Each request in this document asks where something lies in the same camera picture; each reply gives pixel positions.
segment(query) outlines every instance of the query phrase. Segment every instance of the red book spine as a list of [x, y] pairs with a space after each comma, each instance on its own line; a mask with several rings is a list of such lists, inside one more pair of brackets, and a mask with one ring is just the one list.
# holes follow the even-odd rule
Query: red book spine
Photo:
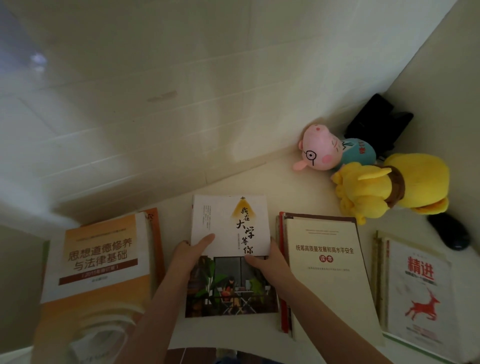
[[[283, 256], [285, 256], [285, 247], [284, 247], [284, 239], [283, 239], [283, 215], [285, 212], [280, 212], [280, 219], [278, 222], [278, 247], [282, 252]], [[287, 303], [280, 298], [280, 319], [281, 319], [281, 327], [282, 331], [288, 334], [288, 313], [287, 313]]]

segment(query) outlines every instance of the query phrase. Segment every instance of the white wall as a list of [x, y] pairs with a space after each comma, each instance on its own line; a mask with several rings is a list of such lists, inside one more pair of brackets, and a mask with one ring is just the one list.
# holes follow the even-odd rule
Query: white wall
[[40, 319], [43, 239], [0, 226], [0, 353], [32, 345]]
[[415, 114], [396, 151], [443, 158], [449, 212], [480, 242], [480, 2], [458, 0], [386, 97]]
[[47, 235], [265, 163], [319, 116], [344, 127], [455, 0], [5, 3], [48, 66], [0, 75], [0, 196], [25, 195], [0, 215]]

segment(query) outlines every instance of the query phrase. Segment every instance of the red deer illustration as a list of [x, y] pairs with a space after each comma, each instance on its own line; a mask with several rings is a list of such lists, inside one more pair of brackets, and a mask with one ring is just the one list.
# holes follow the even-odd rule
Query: red deer illustration
[[437, 319], [437, 313], [435, 312], [435, 304], [440, 303], [440, 301], [435, 298], [435, 296], [429, 289], [428, 289], [428, 293], [430, 294], [430, 302], [418, 303], [418, 302], [412, 301], [413, 306], [410, 307], [410, 309], [405, 314], [405, 316], [408, 316], [410, 312], [413, 311], [412, 321], [415, 320], [415, 316], [417, 314], [426, 314], [429, 316], [427, 317], [427, 319], [435, 321]]

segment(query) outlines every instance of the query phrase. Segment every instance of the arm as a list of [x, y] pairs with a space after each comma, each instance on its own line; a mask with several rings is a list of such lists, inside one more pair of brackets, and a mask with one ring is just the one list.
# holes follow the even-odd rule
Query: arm
[[271, 242], [267, 260], [251, 255], [246, 255], [245, 260], [260, 269], [278, 295], [289, 304], [327, 363], [392, 364], [294, 277], [275, 241]]
[[207, 235], [195, 246], [186, 241], [178, 244], [165, 278], [115, 364], [164, 362], [190, 271], [214, 238], [214, 234]]

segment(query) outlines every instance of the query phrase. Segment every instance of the brown label band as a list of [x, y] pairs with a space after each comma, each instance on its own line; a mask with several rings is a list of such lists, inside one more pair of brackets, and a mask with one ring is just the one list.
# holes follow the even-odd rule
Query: brown label band
[[101, 276], [102, 274], [111, 273], [116, 270], [130, 268], [132, 266], [136, 266], [137, 264], [138, 264], [138, 259], [132, 259], [132, 260], [127, 260], [125, 262], [112, 264], [110, 266], [95, 268], [86, 272], [73, 274], [67, 277], [62, 277], [59, 279], [59, 286], [61, 286], [62, 284], [76, 282], [78, 280], [83, 280], [83, 279], [87, 279], [95, 276]]

